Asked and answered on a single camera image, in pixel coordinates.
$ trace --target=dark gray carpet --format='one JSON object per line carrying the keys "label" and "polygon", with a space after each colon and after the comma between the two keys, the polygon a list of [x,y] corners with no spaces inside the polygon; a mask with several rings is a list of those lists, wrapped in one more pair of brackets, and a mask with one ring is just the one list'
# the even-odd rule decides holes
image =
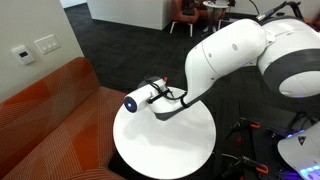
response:
{"label": "dark gray carpet", "polygon": [[[85,57],[94,66],[103,86],[128,93],[137,87],[144,76],[155,75],[167,76],[170,86],[186,89],[184,61],[188,51],[201,41],[201,30],[205,23],[197,23],[194,36],[190,38],[189,26],[184,24],[178,24],[170,35],[171,24],[159,31],[93,21],[86,4],[68,8],[66,14]],[[241,150],[234,147],[234,139],[225,141],[223,137],[238,120],[240,101],[292,112],[306,111],[320,117],[319,100],[320,96],[291,99],[274,94],[264,84],[257,67],[246,67],[218,80],[203,102],[215,117],[216,148],[239,154]],[[210,163],[187,179],[210,179]],[[145,178],[132,173],[129,167],[126,170],[128,179]]]}

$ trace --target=white robot link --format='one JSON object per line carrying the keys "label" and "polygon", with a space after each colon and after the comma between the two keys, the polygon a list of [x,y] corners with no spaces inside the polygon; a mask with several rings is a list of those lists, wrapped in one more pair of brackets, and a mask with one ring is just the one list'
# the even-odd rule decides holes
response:
{"label": "white robot link", "polygon": [[[168,120],[200,100],[220,77],[248,65],[259,67],[265,83],[275,93],[292,98],[317,95],[320,34],[294,17],[273,18],[263,25],[239,20],[188,53],[188,90],[182,96],[173,97],[163,79],[150,78],[125,97],[124,105],[132,113],[149,107],[157,119]],[[320,123],[278,144],[283,159],[304,179],[320,173],[320,142],[315,134],[319,128]]]}

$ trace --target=orange striped upholstery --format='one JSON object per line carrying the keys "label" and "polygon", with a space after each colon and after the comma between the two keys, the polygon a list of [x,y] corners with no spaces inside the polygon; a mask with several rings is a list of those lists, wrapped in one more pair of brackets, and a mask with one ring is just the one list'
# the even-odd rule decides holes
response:
{"label": "orange striped upholstery", "polygon": [[0,178],[121,179],[102,168],[115,151],[112,127],[124,96],[100,87],[89,62],[77,58],[3,102]]}

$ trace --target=wall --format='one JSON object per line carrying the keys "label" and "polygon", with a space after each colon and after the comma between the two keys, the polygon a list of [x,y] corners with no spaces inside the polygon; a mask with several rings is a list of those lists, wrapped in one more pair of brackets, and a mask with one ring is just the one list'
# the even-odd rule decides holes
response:
{"label": "wall", "polygon": [[158,30],[170,23],[171,0],[87,0],[87,3],[92,19]]}
{"label": "wall", "polygon": [[[283,0],[252,0],[258,7],[260,13],[264,13],[269,9],[272,9],[280,5]],[[287,0],[301,2],[300,10],[305,18],[314,19],[320,13],[320,0]],[[236,7],[231,8],[231,12],[245,13],[245,14],[257,14],[257,11],[253,4],[249,0],[236,0]],[[293,15],[290,6],[286,6],[279,12],[285,12],[288,15]]]}
{"label": "wall", "polygon": [[67,8],[78,4],[86,3],[86,0],[60,0],[62,7]]}
{"label": "wall", "polygon": [[[0,102],[77,56],[83,56],[59,0],[0,2]],[[42,55],[34,41],[55,34],[61,47]],[[36,61],[23,66],[11,48],[24,44]]]}

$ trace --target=white tabletop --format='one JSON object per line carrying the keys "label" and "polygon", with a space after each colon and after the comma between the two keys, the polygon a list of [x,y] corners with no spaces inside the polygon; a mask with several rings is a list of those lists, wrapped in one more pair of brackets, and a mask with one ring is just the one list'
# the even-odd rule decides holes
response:
{"label": "white tabletop", "polygon": [[[170,88],[178,97],[184,91]],[[167,121],[149,107],[130,113],[124,105],[113,126],[114,141],[124,161],[156,179],[176,179],[198,170],[210,157],[216,128],[207,107],[197,102]]]}
{"label": "white tabletop", "polygon": [[203,1],[203,5],[210,8],[228,8],[228,1],[225,0],[217,0],[216,3],[211,1]]}

